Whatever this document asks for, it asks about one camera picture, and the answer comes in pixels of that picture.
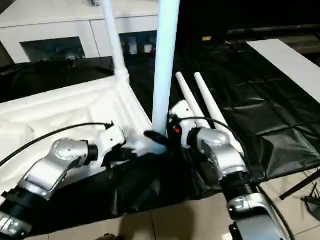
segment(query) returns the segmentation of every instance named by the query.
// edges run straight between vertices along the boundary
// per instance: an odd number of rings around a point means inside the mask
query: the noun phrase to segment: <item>black tarp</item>
[[[155,56],[126,58],[130,84],[152,117]],[[112,75],[109,58],[19,64],[1,69],[1,102]],[[320,105],[248,46],[177,52],[173,72],[186,81],[208,115],[194,80],[201,72],[228,124],[245,143],[256,182],[320,164]],[[170,107],[183,99],[172,78]],[[105,219],[196,200],[218,192],[193,153],[147,155],[59,190],[33,234],[50,233]]]

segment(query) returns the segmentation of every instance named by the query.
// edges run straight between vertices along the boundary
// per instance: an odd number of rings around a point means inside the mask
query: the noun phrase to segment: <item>white cabinet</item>
[[[34,50],[28,49],[28,47],[45,45],[46,41],[57,39],[64,39],[64,43],[68,41],[66,39],[70,39],[73,42],[75,41],[74,45],[78,42],[81,48],[80,51],[83,51],[86,58],[99,57],[90,21],[58,22],[0,28],[0,41],[15,63],[31,62],[30,58]]]
[[[115,24],[120,35],[126,33],[152,32],[158,28],[158,16],[117,18]],[[100,57],[112,56],[105,21],[92,20],[91,25]]]
[[[158,0],[111,2],[120,34],[157,30]],[[17,0],[0,15],[0,41],[15,63],[112,55],[103,11],[87,0]]]

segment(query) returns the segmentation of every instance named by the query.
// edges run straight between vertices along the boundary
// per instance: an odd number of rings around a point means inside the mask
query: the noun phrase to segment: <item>white pvc pipe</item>
[[[222,112],[220,111],[220,108],[218,107],[214,97],[212,96],[211,92],[209,91],[209,88],[207,87],[204,79],[202,78],[201,74],[199,72],[196,72],[194,74],[196,83],[198,84],[198,87],[200,89],[200,92],[202,94],[202,97],[204,99],[205,105],[209,111],[209,114],[211,118],[218,120],[222,122],[225,125],[227,124],[227,121],[225,120]],[[227,128],[224,126],[221,126],[217,123],[214,124],[215,128],[217,130],[223,131],[227,133],[230,137],[230,141],[232,146],[237,149],[240,153],[244,153],[244,150],[242,149],[240,143],[235,139],[235,136],[230,132]]]
[[[167,135],[180,0],[160,0],[153,92],[152,128]]]
[[[112,10],[112,4],[110,0],[102,0],[101,6],[103,9],[104,21],[106,31],[110,39],[110,44],[112,48],[112,58],[114,64],[114,74],[118,80],[127,80],[129,81],[129,73],[126,68],[124,54],[122,51],[121,41],[119,33],[116,27],[116,21],[114,13]]]
[[[175,74],[176,78],[178,79],[180,88],[182,90],[182,93],[184,95],[184,98],[186,100],[186,102],[188,103],[189,107],[191,108],[193,114],[196,117],[204,117],[205,115],[203,114],[203,112],[201,111],[200,106],[198,105],[194,95],[192,94],[184,76],[182,75],[181,72],[177,72]],[[203,127],[203,128],[207,128],[210,129],[210,125],[208,124],[208,122],[206,120],[199,120],[196,119],[195,123],[198,127]]]

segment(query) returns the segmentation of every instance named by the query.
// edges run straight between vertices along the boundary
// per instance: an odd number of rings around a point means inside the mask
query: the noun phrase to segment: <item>floor tile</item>
[[[320,221],[308,213],[305,204],[301,201],[301,197],[305,197],[311,192],[312,184],[309,184],[285,200],[279,199],[281,194],[305,178],[306,176],[303,173],[297,173],[262,184],[263,189],[275,202],[294,234],[307,231],[320,225]]]
[[[222,194],[152,211],[157,240],[230,240],[229,217]]]
[[[149,212],[100,221],[50,234],[50,240],[95,240],[104,234],[120,235],[125,240],[154,240]]]
[[[319,239],[319,236],[320,236],[320,226],[296,235],[295,240],[315,240],[315,239]]]
[[[28,237],[26,240],[49,240],[49,235]]]

